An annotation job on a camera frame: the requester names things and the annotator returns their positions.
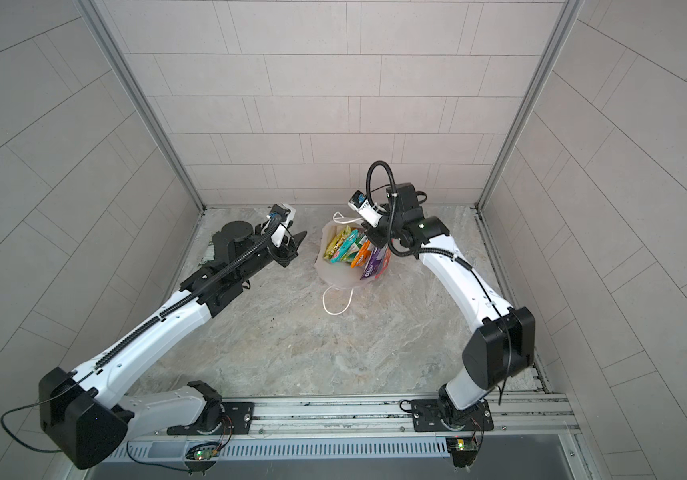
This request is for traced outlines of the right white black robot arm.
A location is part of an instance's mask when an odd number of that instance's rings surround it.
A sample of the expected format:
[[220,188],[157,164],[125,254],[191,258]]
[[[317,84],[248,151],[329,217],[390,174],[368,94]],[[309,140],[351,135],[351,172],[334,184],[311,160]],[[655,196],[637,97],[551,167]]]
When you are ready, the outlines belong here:
[[533,366],[535,316],[525,307],[513,307],[483,281],[461,254],[447,225],[423,214],[413,184],[390,185],[385,193],[387,203],[377,216],[365,216],[367,235],[393,255],[413,257],[429,268],[471,329],[461,354],[461,371],[439,388],[441,419],[459,429],[493,390],[504,390],[509,378]]

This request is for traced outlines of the red paper gift bag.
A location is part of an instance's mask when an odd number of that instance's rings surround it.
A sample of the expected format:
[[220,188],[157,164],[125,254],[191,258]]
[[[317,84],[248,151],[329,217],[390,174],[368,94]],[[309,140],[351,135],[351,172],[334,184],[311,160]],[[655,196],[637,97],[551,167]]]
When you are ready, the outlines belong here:
[[[321,278],[321,280],[323,280],[323,282],[325,282],[325,284],[328,286],[323,293],[322,304],[323,310],[325,310],[325,312],[331,316],[339,316],[345,313],[349,309],[349,306],[351,306],[353,292],[355,292],[357,288],[367,286],[383,276],[385,270],[387,270],[389,267],[389,260],[391,260],[390,251],[389,254],[387,254],[387,258],[385,258],[383,267],[381,268],[379,274],[377,274],[377,277],[366,280],[361,280],[363,270],[365,269],[365,264],[356,268],[351,268],[351,264],[331,263],[330,260],[325,260],[324,254],[328,244],[333,239],[334,235],[344,229],[345,226],[351,227],[351,230],[363,231],[365,240],[369,239],[367,234],[365,234],[365,221],[363,221],[363,219],[359,217],[345,217],[343,214],[341,214],[341,212],[336,212],[333,215],[333,219],[326,224],[322,230],[321,247],[315,262],[315,268],[319,278]],[[371,243],[371,252],[373,252],[374,249],[375,245]],[[327,304],[329,293],[334,290],[347,292],[347,294],[349,294],[349,297],[347,298],[347,304],[345,304],[345,306],[343,306],[343,308],[339,311],[331,310]]]

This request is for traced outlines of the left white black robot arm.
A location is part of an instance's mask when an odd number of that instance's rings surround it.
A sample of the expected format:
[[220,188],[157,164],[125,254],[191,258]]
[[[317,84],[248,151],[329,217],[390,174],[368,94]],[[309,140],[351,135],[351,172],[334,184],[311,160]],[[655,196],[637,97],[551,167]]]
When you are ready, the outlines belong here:
[[131,396],[129,389],[162,356],[216,317],[273,262],[288,266],[307,234],[273,213],[253,226],[226,224],[213,236],[214,258],[182,282],[147,320],[72,371],[55,368],[39,383],[43,432],[73,464],[89,469],[122,444],[156,431],[211,434],[225,425],[221,395],[203,381]]

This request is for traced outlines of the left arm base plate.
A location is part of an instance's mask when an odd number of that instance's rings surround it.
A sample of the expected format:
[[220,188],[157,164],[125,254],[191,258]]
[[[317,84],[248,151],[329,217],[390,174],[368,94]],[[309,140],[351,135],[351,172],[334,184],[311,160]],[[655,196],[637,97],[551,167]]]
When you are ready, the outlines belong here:
[[210,401],[194,423],[169,427],[167,434],[247,435],[250,432],[254,410],[254,402]]

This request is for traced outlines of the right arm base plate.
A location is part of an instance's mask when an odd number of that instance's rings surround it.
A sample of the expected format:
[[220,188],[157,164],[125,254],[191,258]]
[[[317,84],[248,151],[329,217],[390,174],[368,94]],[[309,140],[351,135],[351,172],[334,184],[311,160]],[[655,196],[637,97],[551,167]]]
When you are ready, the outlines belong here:
[[481,400],[461,412],[445,408],[439,399],[407,400],[407,413],[415,432],[493,431],[493,415],[487,400]]

